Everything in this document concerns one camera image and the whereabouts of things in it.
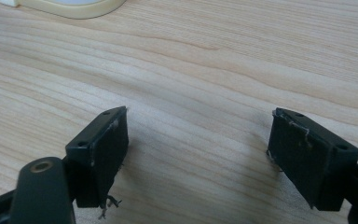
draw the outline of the screw hole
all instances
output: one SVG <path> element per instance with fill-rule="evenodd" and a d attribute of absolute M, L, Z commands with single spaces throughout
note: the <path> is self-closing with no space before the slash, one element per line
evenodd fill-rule
<path fill-rule="evenodd" d="M 53 163 L 51 161 L 41 161 L 31 167 L 32 173 L 41 173 L 44 172 L 53 166 Z"/>
<path fill-rule="evenodd" d="M 83 147 L 83 146 L 85 146 L 86 144 L 88 144 L 88 142 L 79 142 L 77 145 L 80 146 L 80 147 Z"/>
<path fill-rule="evenodd" d="M 348 149 L 348 147 L 345 146 L 345 145 L 337 145 L 337 148 L 342 149 L 342 150 L 347 150 Z"/>

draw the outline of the light wood surface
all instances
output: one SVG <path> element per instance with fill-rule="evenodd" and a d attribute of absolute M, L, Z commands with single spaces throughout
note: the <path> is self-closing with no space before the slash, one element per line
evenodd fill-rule
<path fill-rule="evenodd" d="M 0 5 L 0 194 L 121 105 L 123 203 L 77 223 L 346 223 L 265 151 L 277 106 L 358 146 L 358 1 L 128 0 L 83 21 Z"/>

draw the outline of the clamp jaw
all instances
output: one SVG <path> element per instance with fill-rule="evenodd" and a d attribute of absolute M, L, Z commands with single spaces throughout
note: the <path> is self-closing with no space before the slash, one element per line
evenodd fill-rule
<path fill-rule="evenodd" d="M 312 208 L 339 211 L 344 199 L 358 223 L 358 148 L 294 111 L 277 108 L 268 143 L 278 164 Z"/>
<path fill-rule="evenodd" d="M 21 169 L 16 189 L 0 196 L 0 224 L 76 223 L 74 200 L 101 207 L 104 217 L 107 205 L 120 203 L 108 192 L 128 144 L 127 108 L 104 111 L 66 146 L 64 159 L 46 157 Z"/>

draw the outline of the wood grain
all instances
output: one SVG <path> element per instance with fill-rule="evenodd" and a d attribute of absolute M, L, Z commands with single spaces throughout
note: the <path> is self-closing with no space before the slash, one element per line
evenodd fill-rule
<path fill-rule="evenodd" d="M 123 203 L 77 223 L 345 223 L 265 150 L 277 106 L 358 146 L 358 1 L 128 0 L 82 21 L 0 5 L 0 194 L 121 105 Z"/>

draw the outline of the round hole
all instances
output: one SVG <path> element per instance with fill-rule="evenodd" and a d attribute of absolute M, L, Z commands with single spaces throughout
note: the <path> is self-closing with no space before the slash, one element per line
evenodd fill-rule
<path fill-rule="evenodd" d="M 342 149 L 342 150 L 347 150 L 348 149 L 348 147 L 345 146 L 345 145 L 337 145 L 337 148 Z"/>
<path fill-rule="evenodd" d="M 33 165 L 31 167 L 32 173 L 41 173 L 44 172 L 53 166 L 53 163 L 51 161 L 40 161 L 37 164 Z"/>
<path fill-rule="evenodd" d="M 83 146 L 85 146 L 86 144 L 88 144 L 88 142 L 79 142 L 77 145 L 80 146 L 80 147 L 83 147 Z"/>

